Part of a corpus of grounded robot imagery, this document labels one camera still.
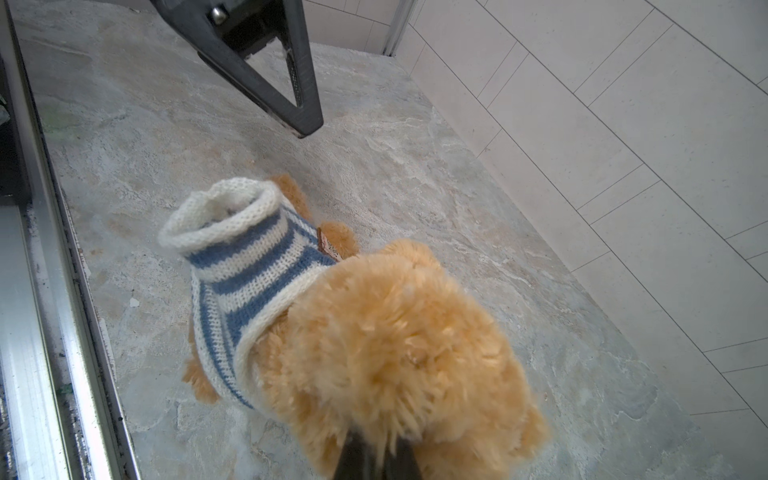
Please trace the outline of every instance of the knitted sweater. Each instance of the knitted sweater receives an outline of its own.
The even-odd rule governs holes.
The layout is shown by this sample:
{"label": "knitted sweater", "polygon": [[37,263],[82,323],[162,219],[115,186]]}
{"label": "knitted sweater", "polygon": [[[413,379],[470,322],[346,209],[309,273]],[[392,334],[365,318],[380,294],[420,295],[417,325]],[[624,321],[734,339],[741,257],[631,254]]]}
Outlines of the knitted sweater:
{"label": "knitted sweater", "polygon": [[335,263],[318,251],[316,231],[273,182],[238,177],[192,193],[159,241],[192,267],[194,338],[211,385],[222,398],[267,411],[248,355]]}

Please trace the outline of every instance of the fabric tag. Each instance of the fabric tag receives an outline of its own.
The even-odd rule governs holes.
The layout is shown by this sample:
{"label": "fabric tag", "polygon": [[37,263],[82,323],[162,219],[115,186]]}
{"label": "fabric tag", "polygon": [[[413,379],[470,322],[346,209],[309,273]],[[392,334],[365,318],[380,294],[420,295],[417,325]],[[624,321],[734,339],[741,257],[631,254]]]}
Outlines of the fabric tag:
{"label": "fabric tag", "polygon": [[339,255],[339,252],[333,248],[333,245],[331,245],[331,243],[328,241],[328,238],[320,229],[320,227],[317,227],[317,249],[328,257],[333,258],[336,262],[340,262],[342,259],[341,255]]}

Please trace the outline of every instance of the silver bolt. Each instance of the silver bolt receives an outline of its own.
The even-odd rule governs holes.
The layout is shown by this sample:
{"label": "silver bolt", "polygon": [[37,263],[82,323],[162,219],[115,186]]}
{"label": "silver bolt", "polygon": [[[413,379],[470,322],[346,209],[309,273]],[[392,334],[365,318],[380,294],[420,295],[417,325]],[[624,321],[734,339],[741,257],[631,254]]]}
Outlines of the silver bolt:
{"label": "silver bolt", "polygon": [[230,16],[227,15],[227,11],[224,7],[214,7],[210,11],[210,19],[214,21],[216,25],[223,24]]}

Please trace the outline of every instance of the marble-patterned floor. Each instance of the marble-patterned floor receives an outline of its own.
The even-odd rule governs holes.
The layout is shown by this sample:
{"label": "marble-patterned floor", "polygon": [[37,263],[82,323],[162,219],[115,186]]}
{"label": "marble-patterned floor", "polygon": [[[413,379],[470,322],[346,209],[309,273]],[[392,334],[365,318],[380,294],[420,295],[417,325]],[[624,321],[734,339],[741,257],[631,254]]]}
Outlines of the marble-patterned floor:
{"label": "marble-patterned floor", "polygon": [[[156,242],[192,191],[290,172],[367,250],[427,243],[497,317],[554,438],[515,478],[736,478],[391,58],[313,46],[325,126],[293,137],[154,14],[12,3],[145,479],[315,478],[280,424],[195,402],[188,270]],[[276,51],[254,61],[287,82]]]}

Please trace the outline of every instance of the stuffed animal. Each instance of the stuffed animal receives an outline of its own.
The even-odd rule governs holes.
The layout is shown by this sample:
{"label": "stuffed animal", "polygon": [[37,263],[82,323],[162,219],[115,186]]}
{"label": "stuffed animal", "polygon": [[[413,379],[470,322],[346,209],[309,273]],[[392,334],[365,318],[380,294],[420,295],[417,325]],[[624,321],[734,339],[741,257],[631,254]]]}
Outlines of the stuffed animal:
{"label": "stuffed animal", "polygon": [[378,465],[407,440],[425,480],[507,478],[531,458],[548,428],[523,368],[430,249],[360,253],[345,224],[311,221],[283,175],[222,180],[163,227],[192,269],[197,399],[285,422],[326,477],[351,431]]}

